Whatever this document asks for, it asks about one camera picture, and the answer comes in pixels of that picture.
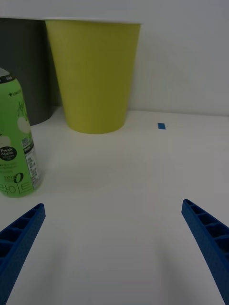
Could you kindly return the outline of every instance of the green plastic bottle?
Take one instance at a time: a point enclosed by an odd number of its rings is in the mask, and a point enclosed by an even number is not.
[[[0,192],[9,197],[32,193],[40,173],[21,86],[0,68]]]

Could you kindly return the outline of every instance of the apple image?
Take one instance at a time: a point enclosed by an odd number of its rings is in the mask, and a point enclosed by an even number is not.
[[[31,132],[29,121],[26,120],[23,116],[18,118],[18,128],[23,133],[30,133]]]
[[[10,138],[7,135],[0,135],[0,148],[10,145],[11,145]]]

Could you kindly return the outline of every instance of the white wall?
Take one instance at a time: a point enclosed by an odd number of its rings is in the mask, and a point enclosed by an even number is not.
[[[130,108],[229,115],[227,0],[0,0],[0,13],[141,21]]]

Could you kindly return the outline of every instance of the yellow-green paper cup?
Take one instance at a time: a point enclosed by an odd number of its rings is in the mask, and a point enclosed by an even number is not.
[[[84,133],[124,124],[140,24],[47,20],[67,124]]]

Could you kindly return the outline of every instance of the white table surface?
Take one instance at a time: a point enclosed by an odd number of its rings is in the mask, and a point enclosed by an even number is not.
[[[88,135],[59,108],[32,132],[44,179],[0,197],[0,230],[40,202],[46,219],[8,305],[224,304],[181,206],[229,225],[227,117],[131,111]]]

